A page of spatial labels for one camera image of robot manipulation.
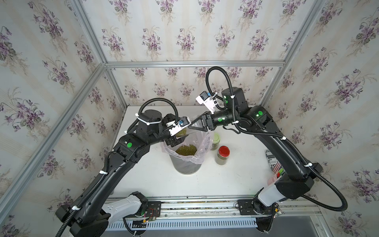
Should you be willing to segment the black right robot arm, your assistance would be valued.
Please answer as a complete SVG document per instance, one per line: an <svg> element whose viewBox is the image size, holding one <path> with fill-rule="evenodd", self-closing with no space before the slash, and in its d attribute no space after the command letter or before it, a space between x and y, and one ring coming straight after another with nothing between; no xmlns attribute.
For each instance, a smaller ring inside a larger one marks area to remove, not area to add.
<svg viewBox="0 0 379 237"><path fill-rule="evenodd" d="M211 72L221 72L228 83L228 88L217 95L211 90L209 76ZM325 209L343 212L348 203L343 194L321 175L322 167L306 159L300 150L278 128L269 112L262 106L250 107L241 88L233 87L231 79L221 67L211 67L205 75L207 91L197 97L197 102L208 111L197 117L190 125L191 129L203 132L214 131L217 127L225 128L231 124L237 134L253 135L261 141L277 159L285 173L272 184L259 190L253 200L256 214L264 214L268 208L274 208L279 201L299 197ZM340 199L338 207L329 206L306 196L314 185L314 179L326 184Z"/></svg>

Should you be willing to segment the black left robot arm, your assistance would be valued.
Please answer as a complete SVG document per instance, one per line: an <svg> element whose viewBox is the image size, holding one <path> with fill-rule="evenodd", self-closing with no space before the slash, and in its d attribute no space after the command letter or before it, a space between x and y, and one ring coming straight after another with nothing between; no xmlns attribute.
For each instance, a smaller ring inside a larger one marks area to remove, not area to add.
<svg viewBox="0 0 379 237"><path fill-rule="evenodd" d="M179 113L165 98L147 100L113 149L104 158L104 166L87 189L71 204L60 206L55 215L62 222L56 236L67 227L74 237L99 237L107 229L111 213L103 205L121 179L150 151L154 144L175 140L170 129L179 122Z"/></svg>

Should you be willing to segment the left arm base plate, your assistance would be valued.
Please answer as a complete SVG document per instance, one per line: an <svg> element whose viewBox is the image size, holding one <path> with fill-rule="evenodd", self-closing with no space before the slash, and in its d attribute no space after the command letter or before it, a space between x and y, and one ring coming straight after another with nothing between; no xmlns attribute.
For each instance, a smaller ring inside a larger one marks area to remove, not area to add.
<svg viewBox="0 0 379 237"><path fill-rule="evenodd" d="M146 205L137 211L136 214L129 215L129 218L139 218L143 221L154 221L161 214L161 201L148 201Z"/></svg>

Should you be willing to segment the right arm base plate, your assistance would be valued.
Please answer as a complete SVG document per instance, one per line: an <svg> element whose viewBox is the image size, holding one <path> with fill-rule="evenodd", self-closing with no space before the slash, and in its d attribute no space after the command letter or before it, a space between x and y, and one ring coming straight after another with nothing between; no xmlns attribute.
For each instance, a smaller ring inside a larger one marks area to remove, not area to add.
<svg viewBox="0 0 379 237"><path fill-rule="evenodd" d="M239 199L236 204L236 209L240 215L271 215L278 212L278 203L270 206L265 206L260 201L255 199Z"/></svg>

